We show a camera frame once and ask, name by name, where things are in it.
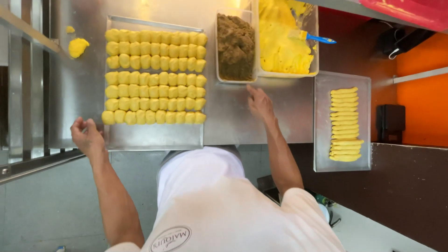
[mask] white t-shirt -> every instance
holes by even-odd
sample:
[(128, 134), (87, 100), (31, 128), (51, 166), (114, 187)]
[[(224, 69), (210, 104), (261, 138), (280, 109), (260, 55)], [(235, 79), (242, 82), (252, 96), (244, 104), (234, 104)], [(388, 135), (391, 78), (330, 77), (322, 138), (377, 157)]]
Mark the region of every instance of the white t-shirt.
[(159, 210), (143, 248), (107, 251), (344, 251), (316, 200), (291, 188), (281, 207), (246, 178), (239, 159), (219, 148), (182, 153), (161, 169)]

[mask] blue brush handle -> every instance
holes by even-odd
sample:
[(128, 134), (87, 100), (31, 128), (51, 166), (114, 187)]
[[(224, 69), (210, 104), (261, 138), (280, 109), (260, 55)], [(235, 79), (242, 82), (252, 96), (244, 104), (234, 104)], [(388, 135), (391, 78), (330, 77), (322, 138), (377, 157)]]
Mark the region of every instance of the blue brush handle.
[(313, 36), (313, 35), (310, 35), (309, 33), (306, 34), (306, 39), (317, 40), (317, 41), (325, 43), (325, 44), (336, 44), (336, 41), (334, 41), (332, 39)]

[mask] gray floor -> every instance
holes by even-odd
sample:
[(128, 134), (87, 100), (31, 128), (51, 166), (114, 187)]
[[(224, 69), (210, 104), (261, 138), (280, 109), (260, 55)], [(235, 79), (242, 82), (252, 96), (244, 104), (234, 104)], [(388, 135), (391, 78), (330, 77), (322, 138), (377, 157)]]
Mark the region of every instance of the gray floor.
[[(246, 177), (269, 175), (266, 145), (241, 145)], [(145, 237), (157, 212), (155, 176), (165, 152), (113, 152), (112, 166), (131, 195)], [(0, 251), (104, 251), (98, 197), (86, 158), (0, 186)]]

